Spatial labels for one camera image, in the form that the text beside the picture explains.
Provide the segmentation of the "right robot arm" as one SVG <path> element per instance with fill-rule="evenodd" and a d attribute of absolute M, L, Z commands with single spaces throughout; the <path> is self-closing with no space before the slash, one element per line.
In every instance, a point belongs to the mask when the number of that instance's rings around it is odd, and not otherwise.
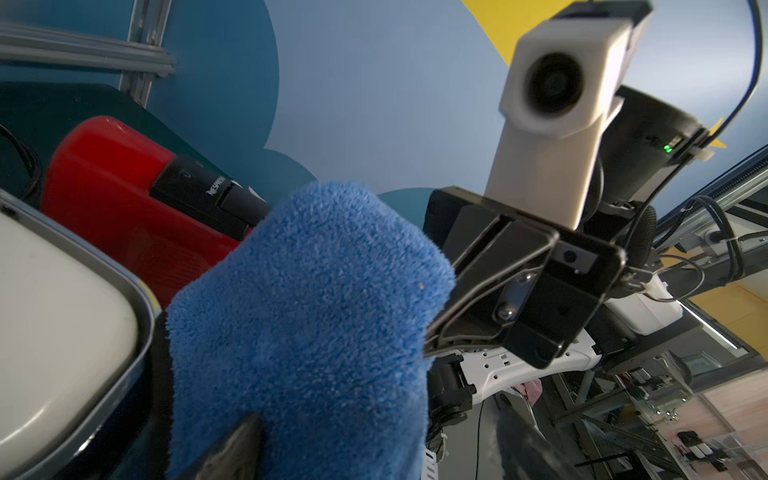
<path fill-rule="evenodd" d="M 425 351 L 433 427 L 528 381 L 588 371 L 680 317 L 659 277 L 652 192 L 706 138 L 694 117 L 633 88 L 601 142 L 574 230 L 458 187 L 433 192 L 426 235 L 457 284 Z"/>

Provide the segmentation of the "red coffee machine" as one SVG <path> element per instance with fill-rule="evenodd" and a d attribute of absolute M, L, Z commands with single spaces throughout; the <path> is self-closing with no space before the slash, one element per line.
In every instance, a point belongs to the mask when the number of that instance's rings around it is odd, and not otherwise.
<path fill-rule="evenodd" d="M 42 212 L 132 272 L 166 307 L 270 211 L 249 187 L 112 117 L 60 143 Z"/>

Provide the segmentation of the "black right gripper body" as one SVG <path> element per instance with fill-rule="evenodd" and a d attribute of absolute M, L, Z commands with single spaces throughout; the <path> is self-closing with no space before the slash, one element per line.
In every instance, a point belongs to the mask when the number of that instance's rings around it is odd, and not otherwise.
<path fill-rule="evenodd" d="M 623 248 L 459 187 L 432 192 L 424 233 L 455 286 L 424 352 L 502 347 L 544 369 L 564 355 L 626 267 Z"/>

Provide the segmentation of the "blue microfibre cloth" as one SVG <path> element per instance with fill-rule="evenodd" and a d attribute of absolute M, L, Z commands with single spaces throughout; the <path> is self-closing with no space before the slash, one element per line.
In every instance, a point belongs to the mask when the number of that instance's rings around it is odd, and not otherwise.
<path fill-rule="evenodd" d="M 263 479 L 416 479 L 426 331 L 455 284 L 419 228 L 357 183 L 295 191 L 167 314 L 180 478 L 249 414 Z"/>

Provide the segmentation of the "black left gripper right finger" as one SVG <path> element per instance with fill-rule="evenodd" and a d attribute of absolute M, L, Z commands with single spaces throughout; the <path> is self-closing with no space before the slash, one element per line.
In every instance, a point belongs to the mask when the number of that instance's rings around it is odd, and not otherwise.
<path fill-rule="evenodd" d="M 582 475 L 514 410 L 501 410 L 497 441 L 504 479 L 577 480 Z"/>

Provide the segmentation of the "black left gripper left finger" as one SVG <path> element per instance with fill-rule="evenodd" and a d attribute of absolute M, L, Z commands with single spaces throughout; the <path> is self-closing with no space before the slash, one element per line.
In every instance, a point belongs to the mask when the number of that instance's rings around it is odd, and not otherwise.
<path fill-rule="evenodd" d="M 254 480 L 264 441 L 263 425 L 253 412 L 223 435 L 180 476 L 183 480 Z"/>

